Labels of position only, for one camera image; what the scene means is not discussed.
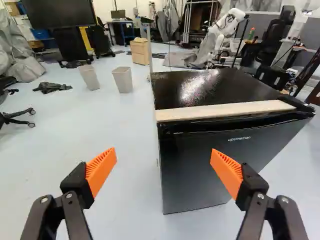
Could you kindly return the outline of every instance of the chair wheel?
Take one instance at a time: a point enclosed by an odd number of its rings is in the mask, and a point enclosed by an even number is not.
[[[34,128],[35,126],[36,126],[36,124],[34,122],[29,122],[28,123],[28,127],[31,128],[31,129]]]
[[[34,110],[34,109],[30,110],[30,111],[29,111],[29,114],[30,114],[30,115],[35,115],[35,114],[36,114],[36,110]]]

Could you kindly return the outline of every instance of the cardboard box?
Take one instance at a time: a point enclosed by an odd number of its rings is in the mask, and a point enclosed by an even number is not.
[[[44,48],[45,47],[43,42],[40,41],[40,40],[28,41],[28,43],[29,43],[30,48],[32,48],[32,49]]]
[[[134,63],[149,64],[148,40],[146,38],[136,37],[133,41],[130,41],[130,48]]]
[[[11,16],[19,16],[19,8],[15,2],[6,2],[5,3],[6,8],[8,9],[8,12],[10,13]]]

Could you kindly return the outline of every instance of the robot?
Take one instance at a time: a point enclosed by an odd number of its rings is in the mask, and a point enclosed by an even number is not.
[[[245,12],[232,8],[213,26],[209,27],[207,35],[200,44],[194,64],[205,64],[219,54],[222,46],[228,45],[230,38],[236,32],[237,25],[245,19],[245,16]]]

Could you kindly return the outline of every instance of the glossy black surface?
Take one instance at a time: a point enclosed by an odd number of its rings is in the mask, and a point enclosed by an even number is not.
[[[235,68],[154,72],[155,109],[277,99],[278,91]]]
[[[212,207],[231,199],[210,165],[212,149],[260,172],[310,119],[283,114],[158,123],[163,213]],[[242,137],[249,139],[232,140]]]

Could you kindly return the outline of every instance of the desk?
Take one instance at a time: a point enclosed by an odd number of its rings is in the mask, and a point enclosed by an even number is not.
[[[112,35],[110,25],[112,25],[113,32],[115,32],[115,25],[119,25],[120,26],[120,34],[121,34],[124,46],[127,46],[126,39],[134,39],[135,38],[135,28],[134,28],[134,22],[133,21],[128,21],[128,20],[119,20],[119,21],[117,21],[117,20],[114,20],[114,21],[108,21],[106,24],[108,25],[108,29],[109,29],[110,38],[111,38],[111,44],[112,45],[115,45],[114,41],[113,41],[113,37],[115,37],[116,34]],[[132,28],[132,34],[131,35],[130,34],[126,35],[126,33],[125,33],[124,25],[127,25],[127,24],[131,24],[131,28]]]

